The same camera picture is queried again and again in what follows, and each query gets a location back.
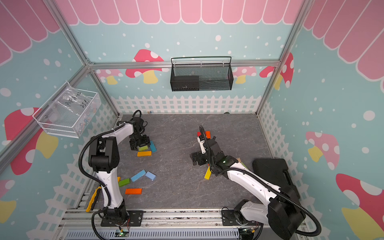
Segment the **yellow long block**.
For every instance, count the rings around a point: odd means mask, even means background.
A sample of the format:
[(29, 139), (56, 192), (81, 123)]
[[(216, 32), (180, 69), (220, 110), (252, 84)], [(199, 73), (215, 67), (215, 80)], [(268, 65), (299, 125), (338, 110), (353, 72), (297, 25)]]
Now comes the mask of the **yellow long block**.
[(210, 177), (211, 177), (211, 174), (212, 174), (212, 172), (211, 172), (210, 166), (208, 166), (208, 169), (207, 169), (207, 171), (205, 173), (204, 179), (205, 180), (209, 180)]

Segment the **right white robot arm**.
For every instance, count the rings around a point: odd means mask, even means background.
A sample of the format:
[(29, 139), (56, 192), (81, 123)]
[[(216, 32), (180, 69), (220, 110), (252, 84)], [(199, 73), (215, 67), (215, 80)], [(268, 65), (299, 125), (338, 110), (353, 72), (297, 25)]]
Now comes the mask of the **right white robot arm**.
[(199, 130), (197, 140), (201, 150), (191, 154), (194, 163), (207, 164), (212, 174), (239, 184), (261, 201), (260, 204), (248, 200), (240, 202), (234, 212), (239, 222), (254, 221), (260, 229), (267, 224), (283, 240), (289, 240), (294, 234), (320, 235), (320, 221), (299, 203), (293, 189), (279, 187), (252, 173), (236, 158), (226, 156), (215, 137), (207, 138), (203, 126)]

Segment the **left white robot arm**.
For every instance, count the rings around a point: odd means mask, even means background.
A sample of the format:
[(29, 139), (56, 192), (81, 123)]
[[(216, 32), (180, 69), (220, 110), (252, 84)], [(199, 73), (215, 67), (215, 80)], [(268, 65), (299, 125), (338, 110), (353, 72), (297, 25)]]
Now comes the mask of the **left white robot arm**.
[(142, 112), (136, 110), (128, 121), (119, 121), (112, 130), (91, 137), (80, 153), (81, 173), (98, 182), (102, 188), (104, 207), (98, 214), (104, 223), (122, 226), (129, 220), (117, 176), (120, 163), (118, 144), (129, 139), (133, 151), (149, 147), (150, 138), (144, 134), (147, 124), (142, 119)]

